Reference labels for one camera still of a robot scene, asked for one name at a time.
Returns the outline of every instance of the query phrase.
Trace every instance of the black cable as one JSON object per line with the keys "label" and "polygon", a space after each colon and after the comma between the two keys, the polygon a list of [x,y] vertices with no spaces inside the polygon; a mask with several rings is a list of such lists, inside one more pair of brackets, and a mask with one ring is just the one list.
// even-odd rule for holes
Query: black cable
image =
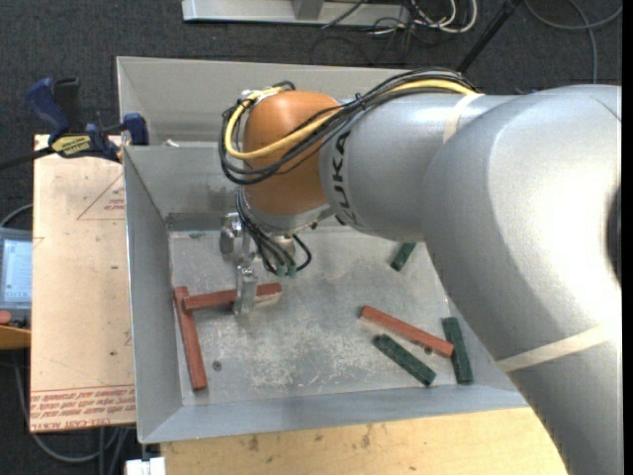
{"label": "black cable", "polygon": [[55,153],[55,151],[53,151],[49,147],[45,147],[44,149],[38,149],[37,151],[32,151],[29,154],[25,154],[23,156],[18,156],[17,158],[12,158],[11,160],[0,162],[0,171],[10,169],[11,167],[15,167],[16,165],[21,165],[23,163],[31,162],[33,160],[42,158],[43,156],[47,156],[52,153]]}
{"label": "black cable", "polygon": [[[15,377],[16,377],[16,387],[18,389],[18,398],[20,400],[20,407],[22,408],[22,415],[24,416],[24,420],[25,422],[28,424],[29,422],[29,414],[27,412],[27,402],[26,402],[26,398],[25,398],[25,391],[24,391],[24,384],[22,381],[22,375],[20,374],[20,364],[18,363],[18,359],[16,357],[15,354],[12,354],[12,362],[13,362],[13,369],[14,369],[14,373],[15,373]],[[119,431],[117,429],[115,429],[114,434],[112,435],[112,437],[110,438],[110,440],[108,441],[108,443],[106,443],[106,445],[104,446],[104,449],[107,450],[109,449],[112,444],[115,441],[115,438],[118,436]],[[66,456],[63,454],[59,454],[58,452],[55,452],[54,450],[52,450],[40,437],[38,437],[36,434],[31,434],[31,439],[37,444],[37,446],[42,450],[42,452],[44,452],[46,455],[48,455],[49,457],[52,457],[53,459],[63,462],[63,463],[67,463],[67,464],[85,464],[88,463],[90,461],[94,461],[95,459],[97,459],[100,455],[101,455],[101,450],[98,450],[97,452],[93,452],[91,454],[87,454],[87,455],[83,455],[83,456],[77,456],[77,457],[70,457],[70,456]]]}
{"label": "black cable", "polygon": [[[331,117],[329,117],[319,127],[317,131],[313,132],[307,138],[304,138],[301,142],[298,142],[293,147],[291,147],[291,149],[288,150],[281,159],[271,164],[268,164],[266,166],[258,167],[257,169],[251,169],[251,170],[239,168],[230,164],[226,156],[226,147],[224,146],[224,133],[226,131],[226,120],[229,118],[229,115],[231,113],[231,110],[229,110],[225,113],[225,121],[223,123],[223,130],[221,133],[221,141],[219,145],[219,152],[220,152],[223,172],[225,173],[226,177],[229,180],[240,185],[249,185],[249,184],[255,184],[255,183],[264,181],[265,179],[271,177],[272,175],[279,173],[280,172],[279,169],[281,166],[287,164],[290,160],[294,159],[295,157],[303,153],[310,146],[316,144],[318,141],[320,141],[322,138],[326,137],[327,135],[331,135],[332,126],[336,126],[336,124],[339,121],[342,121],[343,123],[345,123],[351,120],[352,118],[354,118],[360,112],[366,111],[367,109],[371,107],[383,104],[394,98],[402,97],[410,93],[428,91],[427,89],[414,88],[410,90],[403,89],[395,93],[388,93],[390,90],[394,89],[395,87],[402,86],[403,84],[407,82],[414,81],[414,80],[421,80],[421,79],[429,79],[429,78],[450,80],[464,87],[467,87],[471,90],[474,90],[472,85],[468,83],[463,78],[463,76],[455,72],[444,70],[444,69],[439,69],[439,70],[421,69],[417,71],[405,72],[403,74],[396,75],[390,79],[387,79],[383,83],[379,84],[378,86],[370,90],[363,97],[359,97],[356,100],[343,105],[342,109],[338,113],[335,113]],[[302,128],[305,124],[306,123],[303,123],[301,126],[298,126],[298,129]],[[245,179],[243,177],[240,178],[232,174],[233,172],[237,174],[243,174],[243,175],[256,175],[256,177],[250,178],[250,179]]]}
{"label": "black cable", "polygon": [[345,11],[343,14],[341,14],[338,18],[330,21],[326,25],[323,25],[321,27],[321,29],[325,30],[327,28],[333,27],[334,25],[338,25],[341,21],[343,21],[345,18],[350,16],[354,11],[356,11],[356,9],[358,9],[361,5],[363,5],[367,1],[368,0],[359,0],[352,7],[350,7],[347,11]]}
{"label": "black cable", "polygon": [[315,41],[315,43],[310,47],[310,51],[308,52],[308,58],[311,65],[319,64],[318,62],[315,61],[315,51],[317,50],[318,46],[320,46],[322,43],[325,43],[327,41],[340,41],[342,43],[350,44],[361,52],[361,54],[367,60],[368,66],[376,65],[376,60],[372,58],[369,55],[369,53],[363,47],[361,47],[361,45],[359,45],[358,43],[352,41],[351,39],[347,37],[342,37],[342,36],[327,36],[327,37],[322,37],[318,39],[317,41]]}
{"label": "black cable", "polygon": [[523,2],[523,0],[506,0],[503,3],[499,11],[497,12],[497,15],[484,30],[482,36],[477,40],[475,45],[459,63],[459,65],[457,66],[457,71],[465,73],[470,68],[470,66],[473,64],[473,61],[477,59],[480,53],[493,39],[493,37],[497,34],[503,24],[508,20],[508,18],[512,16],[512,14],[514,14],[514,11],[519,5],[521,5],[521,2]]}
{"label": "black cable", "polygon": [[310,263],[313,261],[313,255],[310,253],[308,246],[299,238],[299,236],[297,236],[296,234],[293,234],[293,239],[299,244],[301,249],[306,254],[306,260],[304,261],[303,264],[301,264],[297,268],[297,272],[299,272],[299,271],[303,271],[304,269],[306,269],[306,267],[310,265]]}
{"label": "black cable", "polygon": [[129,433],[130,433],[129,429],[120,430],[119,441],[117,442],[117,447],[115,448],[115,452],[112,456],[112,463],[110,464],[108,475],[115,475],[117,466],[119,465],[119,456],[121,456],[121,450],[123,449],[123,446],[126,443],[126,437],[128,436]]}
{"label": "black cable", "polygon": [[589,19],[587,18],[587,15],[583,12],[583,9],[581,9],[581,7],[576,3],[576,1],[574,0],[566,0],[572,7],[574,7],[574,10],[578,13],[578,15],[581,17],[581,19],[585,22],[584,25],[579,25],[579,26],[570,26],[570,25],[563,25],[563,24],[559,24],[559,23],[554,23],[552,21],[546,20],[545,18],[543,18],[542,16],[540,16],[539,14],[536,13],[536,11],[534,11],[534,9],[532,8],[532,6],[529,4],[528,0],[525,0],[525,7],[527,8],[527,10],[530,12],[530,14],[532,16],[534,16],[538,21],[540,21],[541,23],[555,28],[557,30],[564,30],[564,31],[571,31],[571,32],[582,32],[582,31],[586,31],[588,33],[589,36],[589,41],[591,43],[591,65],[592,65],[592,74],[591,74],[591,81],[593,82],[593,84],[597,83],[597,43],[595,41],[595,34],[593,33],[593,30],[598,28],[598,27],[602,27],[604,25],[607,25],[608,23],[612,22],[613,20],[615,20],[621,13],[622,13],[622,5],[620,5],[620,7],[610,16],[608,16],[607,18],[603,19],[603,20],[599,20],[595,23],[590,23]]}

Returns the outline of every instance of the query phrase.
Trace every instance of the green wooden block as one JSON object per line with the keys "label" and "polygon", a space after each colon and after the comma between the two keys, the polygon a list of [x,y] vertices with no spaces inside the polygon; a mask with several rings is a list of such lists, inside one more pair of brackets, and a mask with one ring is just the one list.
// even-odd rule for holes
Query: green wooden block
{"label": "green wooden block", "polygon": [[415,248],[414,242],[404,243],[398,250],[398,253],[394,257],[394,260],[392,260],[392,263],[390,264],[392,269],[395,269],[396,271],[400,271],[403,267],[405,267],[405,264],[407,263],[408,258],[411,255],[411,252],[413,251],[414,248]]}
{"label": "green wooden block", "polygon": [[455,317],[447,317],[446,319],[442,319],[442,327],[444,328],[446,340],[455,347],[453,355],[451,355],[451,362],[453,363],[457,382],[460,384],[473,382],[471,361],[466,352],[466,344],[462,337],[459,321]]}
{"label": "green wooden block", "polygon": [[392,359],[399,367],[409,373],[413,378],[422,382],[426,387],[435,380],[435,372],[417,359],[410,352],[402,348],[386,334],[374,339],[376,347]]}

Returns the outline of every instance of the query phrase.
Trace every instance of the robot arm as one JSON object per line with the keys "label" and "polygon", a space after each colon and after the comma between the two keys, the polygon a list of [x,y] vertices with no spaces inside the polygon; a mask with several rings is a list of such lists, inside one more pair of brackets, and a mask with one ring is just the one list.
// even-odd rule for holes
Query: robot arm
{"label": "robot arm", "polygon": [[609,253],[620,88],[485,96],[443,71],[383,88],[343,103],[279,90],[254,105],[235,154],[247,173],[227,171],[245,183],[243,215],[271,237],[333,212],[424,241],[571,473],[623,473],[621,267]]}

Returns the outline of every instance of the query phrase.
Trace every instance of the blue clamp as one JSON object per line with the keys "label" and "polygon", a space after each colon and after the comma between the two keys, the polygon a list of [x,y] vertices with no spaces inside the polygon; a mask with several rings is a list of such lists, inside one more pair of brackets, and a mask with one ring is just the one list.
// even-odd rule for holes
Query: blue clamp
{"label": "blue clamp", "polygon": [[[108,133],[95,124],[86,125],[84,134],[69,134],[70,122],[52,93],[52,79],[46,77],[35,83],[27,92],[27,103],[36,116],[52,127],[48,137],[49,148],[65,158],[98,156],[120,162],[121,147],[108,139]],[[123,122],[107,131],[121,131],[122,145],[148,145],[149,136],[144,118],[139,113],[124,115]]]}

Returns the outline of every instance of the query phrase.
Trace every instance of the gray carpet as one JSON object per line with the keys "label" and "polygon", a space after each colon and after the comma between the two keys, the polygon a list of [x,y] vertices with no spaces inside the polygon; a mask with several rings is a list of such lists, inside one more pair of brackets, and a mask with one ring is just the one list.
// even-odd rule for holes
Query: gray carpet
{"label": "gray carpet", "polygon": [[[406,55],[390,44],[350,29],[247,24],[184,24],[182,0],[0,0],[0,162],[31,149],[32,135],[45,133],[24,102],[38,79],[77,76],[87,115],[105,125],[118,121],[114,60],[118,55],[230,59],[237,61],[375,65],[399,68],[456,67],[504,0],[479,0],[476,27],[455,37],[422,34]],[[400,2],[401,0],[375,0]],[[558,22],[581,24],[564,0],[530,0]],[[591,22],[611,14],[621,0],[576,0]],[[596,29],[599,82],[621,83],[622,21]],[[590,82],[587,32],[553,30],[520,7],[467,72],[488,93],[514,94]],[[245,87],[236,86],[238,92]],[[32,201],[30,164],[0,171],[0,218]],[[27,228],[21,216],[15,227]],[[21,417],[13,371],[0,355],[0,475],[96,473],[96,463],[66,466],[50,460],[29,439]],[[94,431],[51,438],[66,453],[86,453]],[[130,439],[125,453],[138,452]]]}

